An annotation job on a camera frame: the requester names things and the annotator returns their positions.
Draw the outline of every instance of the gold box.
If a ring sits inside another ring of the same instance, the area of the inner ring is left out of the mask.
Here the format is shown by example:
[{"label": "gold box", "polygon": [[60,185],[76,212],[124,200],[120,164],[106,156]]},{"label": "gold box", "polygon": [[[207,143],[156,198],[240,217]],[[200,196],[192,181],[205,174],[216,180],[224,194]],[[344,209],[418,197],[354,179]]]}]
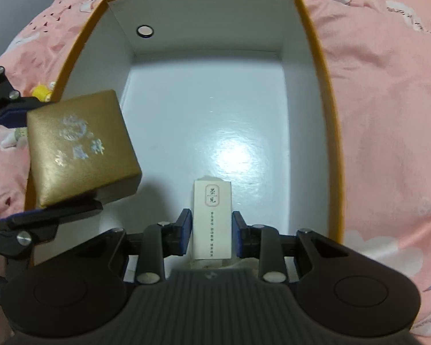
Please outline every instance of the gold box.
[{"label": "gold box", "polygon": [[38,207],[78,196],[105,204],[137,191],[142,172],[114,91],[32,110],[27,125]]}]

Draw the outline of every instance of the small white rectangular box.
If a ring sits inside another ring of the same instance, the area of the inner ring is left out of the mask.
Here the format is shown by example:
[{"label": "small white rectangular box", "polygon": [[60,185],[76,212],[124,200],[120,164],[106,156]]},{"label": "small white rectangular box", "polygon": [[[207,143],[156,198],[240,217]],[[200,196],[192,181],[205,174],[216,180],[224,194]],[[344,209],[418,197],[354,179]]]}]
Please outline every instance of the small white rectangular box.
[{"label": "small white rectangular box", "polygon": [[232,257],[232,184],[196,180],[193,205],[193,259]]}]

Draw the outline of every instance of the pink fabric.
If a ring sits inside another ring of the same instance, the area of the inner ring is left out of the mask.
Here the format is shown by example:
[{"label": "pink fabric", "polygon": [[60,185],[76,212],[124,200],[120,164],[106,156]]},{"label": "pink fabric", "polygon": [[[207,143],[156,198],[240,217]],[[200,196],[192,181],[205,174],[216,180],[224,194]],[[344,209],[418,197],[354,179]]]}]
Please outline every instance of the pink fabric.
[{"label": "pink fabric", "polygon": [[[57,79],[99,1],[56,0],[24,28],[0,57],[17,89]],[[305,3],[341,123],[345,243],[413,279],[422,292],[413,332],[431,344],[431,0]],[[13,207],[0,205],[0,216],[21,209],[27,172],[24,152],[2,154],[0,201]]]}]

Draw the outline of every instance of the ribbed gray surface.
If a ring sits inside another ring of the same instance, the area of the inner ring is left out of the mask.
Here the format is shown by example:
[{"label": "ribbed gray surface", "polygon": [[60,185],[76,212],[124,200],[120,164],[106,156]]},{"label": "ribbed gray surface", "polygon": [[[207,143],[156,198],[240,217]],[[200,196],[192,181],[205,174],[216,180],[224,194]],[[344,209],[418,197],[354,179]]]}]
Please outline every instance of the ribbed gray surface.
[{"label": "ribbed gray surface", "polygon": [[309,320],[285,285],[259,281],[248,270],[214,270],[177,271],[166,283],[136,289],[113,321],[90,334],[48,340],[18,333],[6,342],[6,345],[17,344],[418,345],[418,342],[407,331],[374,340],[337,335]]}]

